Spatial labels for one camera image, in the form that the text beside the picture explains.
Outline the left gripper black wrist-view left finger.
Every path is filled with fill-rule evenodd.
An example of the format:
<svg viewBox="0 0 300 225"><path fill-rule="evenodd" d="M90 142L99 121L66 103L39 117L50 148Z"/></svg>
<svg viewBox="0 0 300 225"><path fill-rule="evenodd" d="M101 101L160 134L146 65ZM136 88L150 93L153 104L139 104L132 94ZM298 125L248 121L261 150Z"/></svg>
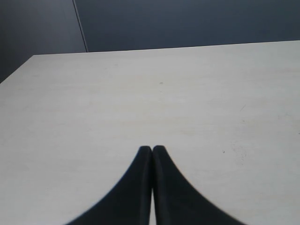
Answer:
<svg viewBox="0 0 300 225"><path fill-rule="evenodd" d="M148 225L152 194L152 150L139 148L118 183L70 225Z"/></svg>

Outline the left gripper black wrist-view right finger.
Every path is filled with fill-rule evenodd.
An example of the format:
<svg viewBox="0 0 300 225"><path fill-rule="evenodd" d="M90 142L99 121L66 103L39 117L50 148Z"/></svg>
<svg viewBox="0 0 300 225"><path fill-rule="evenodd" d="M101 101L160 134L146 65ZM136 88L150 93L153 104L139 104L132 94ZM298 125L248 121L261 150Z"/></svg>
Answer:
<svg viewBox="0 0 300 225"><path fill-rule="evenodd" d="M181 174L166 148L153 148L154 204L158 225L240 225L202 196Z"/></svg>

